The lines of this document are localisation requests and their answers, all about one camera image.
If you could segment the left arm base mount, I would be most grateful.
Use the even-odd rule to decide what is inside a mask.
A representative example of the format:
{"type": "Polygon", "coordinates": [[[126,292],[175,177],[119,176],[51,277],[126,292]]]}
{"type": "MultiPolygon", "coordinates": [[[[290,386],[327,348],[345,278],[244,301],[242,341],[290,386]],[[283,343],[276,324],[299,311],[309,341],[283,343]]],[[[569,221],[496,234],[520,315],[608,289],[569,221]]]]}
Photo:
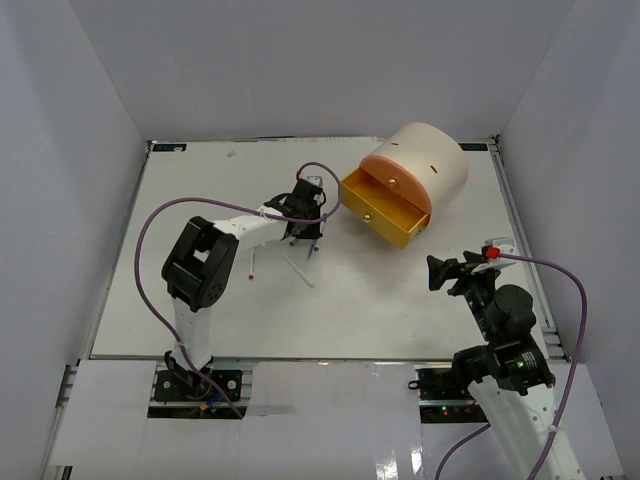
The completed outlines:
{"type": "MultiPolygon", "coordinates": [[[[244,415],[251,396],[253,366],[237,362],[212,364],[205,368],[237,410],[244,415]]],[[[153,380],[147,417],[151,419],[239,420],[220,393],[207,382],[190,387],[165,366],[158,367],[153,380]]]]}

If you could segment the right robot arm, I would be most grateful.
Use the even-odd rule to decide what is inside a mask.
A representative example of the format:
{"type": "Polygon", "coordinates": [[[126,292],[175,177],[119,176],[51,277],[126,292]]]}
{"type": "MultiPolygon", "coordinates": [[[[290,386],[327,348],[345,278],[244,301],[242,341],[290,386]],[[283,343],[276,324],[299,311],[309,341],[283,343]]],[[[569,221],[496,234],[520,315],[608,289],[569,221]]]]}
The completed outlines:
{"type": "Polygon", "coordinates": [[[496,435],[518,479],[582,479],[585,474],[562,425],[576,370],[563,393],[532,336],[533,298],[524,288],[496,280],[503,269],[524,261],[506,243],[466,252],[461,261],[426,259],[428,287],[453,285],[448,295],[465,300],[484,344],[457,352],[451,384],[474,399],[496,435]]]}

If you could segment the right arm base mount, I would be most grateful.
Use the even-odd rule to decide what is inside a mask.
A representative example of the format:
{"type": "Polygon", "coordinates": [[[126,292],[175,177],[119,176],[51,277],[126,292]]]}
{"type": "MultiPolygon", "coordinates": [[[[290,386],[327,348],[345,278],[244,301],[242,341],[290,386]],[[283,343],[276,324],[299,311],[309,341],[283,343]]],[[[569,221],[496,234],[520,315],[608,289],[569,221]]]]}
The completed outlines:
{"type": "Polygon", "coordinates": [[[415,376],[408,389],[419,400],[423,424],[481,424],[487,418],[481,407],[465,390],[447,362],[415,363],[415,376]]]}

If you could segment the yellow drawer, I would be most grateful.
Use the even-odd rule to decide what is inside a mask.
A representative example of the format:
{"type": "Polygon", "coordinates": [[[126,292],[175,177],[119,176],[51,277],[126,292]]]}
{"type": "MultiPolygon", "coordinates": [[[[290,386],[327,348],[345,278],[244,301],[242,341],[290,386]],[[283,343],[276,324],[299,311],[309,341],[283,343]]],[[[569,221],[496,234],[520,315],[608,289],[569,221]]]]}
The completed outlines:
{"type": "Polygon", "coordinates": [[[360,168],[342,180],[341,203],[399,249],[405,249],[431,217],[360,168]]]}

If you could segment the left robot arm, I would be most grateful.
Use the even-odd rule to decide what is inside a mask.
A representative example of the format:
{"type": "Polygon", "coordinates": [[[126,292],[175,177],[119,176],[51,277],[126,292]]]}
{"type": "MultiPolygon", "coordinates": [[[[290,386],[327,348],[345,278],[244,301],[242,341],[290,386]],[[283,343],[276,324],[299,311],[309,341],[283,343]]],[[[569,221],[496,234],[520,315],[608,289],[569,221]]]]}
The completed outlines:
{"type": "Polygon", "coordinates": [[[292,192],[265,202],[257,216],[215,222],[196,216],[188,221],[161,271],[179,336],[165,363],[188,398],[199,399],[212,390],[205,369],[212,360],[212,306],[227,287],[237,255],[272,241],[319,239],[317,220],[325,202],[322,178],[303,177],[292,192]]]}

